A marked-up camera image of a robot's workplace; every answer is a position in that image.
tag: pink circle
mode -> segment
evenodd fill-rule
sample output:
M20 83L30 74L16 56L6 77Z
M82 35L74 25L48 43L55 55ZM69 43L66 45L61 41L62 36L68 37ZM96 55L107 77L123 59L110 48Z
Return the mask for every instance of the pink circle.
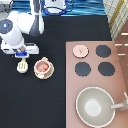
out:
M73 54L78 58L86 57L88 53L89 53L89 50L85 45L76 45L73 48Z

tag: bowl rim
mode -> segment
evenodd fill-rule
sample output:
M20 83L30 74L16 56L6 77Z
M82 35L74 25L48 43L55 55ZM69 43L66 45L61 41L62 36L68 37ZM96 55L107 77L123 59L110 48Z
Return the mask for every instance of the bowl rim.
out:
M115 111L116 111L115 109L113 109L113 115L112 115L111 119L110 119L107 123L105 123L104 125L98 125L98 126L89 124L87 121L85 121L85 120L82 118L82 116L81 116L80 113L79 113L79 110L78 110L78 100L79 100L79 97L81 96L82 93L84 93L84 91L89 90L89 89L98 89L98 90L101 90L101 91L105 92L105 94L108 95L108 97L111 99L112 103L114 104L113 98L112 98L111 95L110 95L107 91L105 91L104 89L102 89L102 88L100 88L100 87L86 87L86 88L84 88L82 91L80 91L80 93L78 94L78 96L77 96L77 98L76 98L76 111L77 111L77 114L78 114L79 118L80 118L85 124L87 124L88 126L91 126L91 127L94 127L94 128L95 128L95 127L96 127L96 128L106 127L107 125L109 125L109 124L113 121L113 119L114 119L114 117L115 117Z

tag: black coaster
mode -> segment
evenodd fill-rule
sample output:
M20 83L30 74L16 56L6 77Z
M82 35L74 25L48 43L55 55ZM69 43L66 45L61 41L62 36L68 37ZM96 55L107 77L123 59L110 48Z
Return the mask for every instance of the black coaster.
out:
M103 76L112 76L115 72L114 66L109 62L100 63L98 70Z
M96 54L100 57L108 57L111 55L111 49L106 45L99 45L96 48Z
M79 76L87 76L89 75L90 71L91 68L86 62L79 62L75 66L75 72Z

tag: white bowl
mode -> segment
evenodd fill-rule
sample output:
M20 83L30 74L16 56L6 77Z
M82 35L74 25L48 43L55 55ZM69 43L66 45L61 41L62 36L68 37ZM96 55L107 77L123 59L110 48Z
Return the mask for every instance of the white bowl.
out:
M83 89L76 99L76 110L80 119L91 127L101 128L109 125L115 116L112 97L99 87Z

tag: pink placemat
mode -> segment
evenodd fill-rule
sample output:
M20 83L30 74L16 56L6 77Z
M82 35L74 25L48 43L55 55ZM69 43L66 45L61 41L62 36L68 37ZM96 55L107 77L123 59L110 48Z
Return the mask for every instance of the pink placemat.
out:
M85 58L77 58L73 54L76 45L85 45L89 49L89 54ZM96 47L107 45L111 48L111 55L106 58L96 54ZM81 77L75 73L75 65L79 62L86 62L91 67L88 76ZM101 62L110 62L115 67L112 76L103 76L98 71ZM76 98L84 88L94 86L106 90L119 103L125 99L126 87L117 55L114 41L76 41L66 42L66 128L90 128L81 121L76 112ZM116 111L112 123L106 128L128 128L128 111Z

